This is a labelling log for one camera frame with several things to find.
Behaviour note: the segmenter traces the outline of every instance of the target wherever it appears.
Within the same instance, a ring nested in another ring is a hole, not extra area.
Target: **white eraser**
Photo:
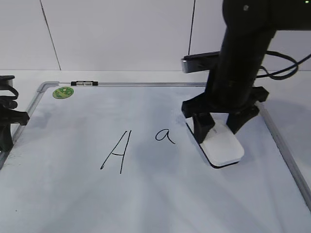
[[[186,123],[193,133],[192,118],[186,119]],[[221,120],[215,121],[215,126],[208,132],[200,146],[209,162],[215,167],[237,163],[244,156],[242,145]]]

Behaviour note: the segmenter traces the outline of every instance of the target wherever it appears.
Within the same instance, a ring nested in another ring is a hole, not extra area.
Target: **black marker writing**
[[[132,130],[130,130],[130,132],[129,132],[129,134],[128,134],[128,137],[127,137],[127,141],[126,141],[126,145],[125,145],[123,154],[115,154],[115,153],[113,153],[113,151],[117,148],[118,144],[121,142],[121,140],[123,139],[123,137],[125,136],[125,134],[127,133],[127,131],[124,132],[124,134],[122,135],[122,137],[120,138],[120,140],[118,141],[118,143],[115,145],[115,147],[114,147],[114,148],[112,149],[112,151],[109,153],[109,155],[107,156],[107,158],[106,158],[105,161],[103,162],[103,165],[101,166],[101,170],[104,168],[104,165],[105,165],[106,161],[108,160],[108,158],[110,157],[110,155],[113,154],[113,155],[116,155],[116,156],[122,156],[121,169],[120,169],[120,174],[122,174],[124,156],[125,156],[125,152],[126,152],[126,149],[127,149],[128,142],[129,142],[129,140],[130,140],[131,132],[132,132]]]
[[[161,132],[166,132],[166,133],[164,134],[164,136],[163,136],[161,139],[159,139],[158,136],[159,136],[159,134],[160,134]],[[169,129],[163,129],[163,130],[159,131],[159,132],[156,134],[155,139],[156,139],[157,141],[162,141],[165,137],[167,137],[167,139],[168,139],[170,142],[172,142],[173,144],[175,144],[175,143],[170,139],[169,132],[170,132]]]

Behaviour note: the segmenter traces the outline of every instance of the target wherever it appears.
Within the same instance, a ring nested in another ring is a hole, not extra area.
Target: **wall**
[[[1,0],[0,22],[0,69],[59,69],[39,0]]]
[[[51,40],[40,0],[1,0],[0,69],[180,70],[193,2],[42,0]],[[224,32],[222,1],[196,0],[190,53],[219,50]],[[311,32],[278,32],[270,49],[299,60],[310,41]],[[289,63],[266,57],[264,65]],[[301,69],[311,70],[311,61]]]

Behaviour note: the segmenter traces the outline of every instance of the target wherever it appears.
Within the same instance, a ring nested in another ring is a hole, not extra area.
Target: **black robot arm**
[[[233,133],[259,113],[255,103],[269,93],[253,85],[276,31],[311,30],[307,0],[224,0],[223,15],[227,29],[221,51],[183,59],[185,72],[210,70],[205,92],[182,105],[185,117],[193,118],[198,143],[215,124],[210,113],[229,113]]]

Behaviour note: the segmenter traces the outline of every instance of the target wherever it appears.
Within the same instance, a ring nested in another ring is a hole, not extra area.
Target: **whiteboard frame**
[[[70,82],[44,82],[40,85],[37,89],[36,94],[31,101],[30,105],[27,108],[27,112],[31,117],[34,113],[36,107],[38,106],[41,98],[43,97],[46,90],[50,87],[57,87],[57,86],[71,86]],[[98,86],[78,86],[80,88],[84,87],[205,87],[206,83],[104,83],[98,82]],[[311,212],[311,190],[308,186],[306,180],[304,179],[299,167],[297,166],[296,162],[294,161],[293,154],[289,149],[287,143],[283,139],[282,135],[280,134],[279,130],[277,129],[275,123],[273,122],[272,118],[270,117],[268,111],[264,108],[263,103],[256,103],[256,106],[260,110],[260,114],[263,117],[272,137],[273,140],[278,147],[280,154],[282,155],[283,160],[285,161],[292,177],[295,180],[295,183],[308,207]],[[18,138],[23,132],[25,126],[19,125],[12,136],[13,144],[16,143]],[[7,157],[9,156],[10,152],[0,152],[0,170],[2,169]]]

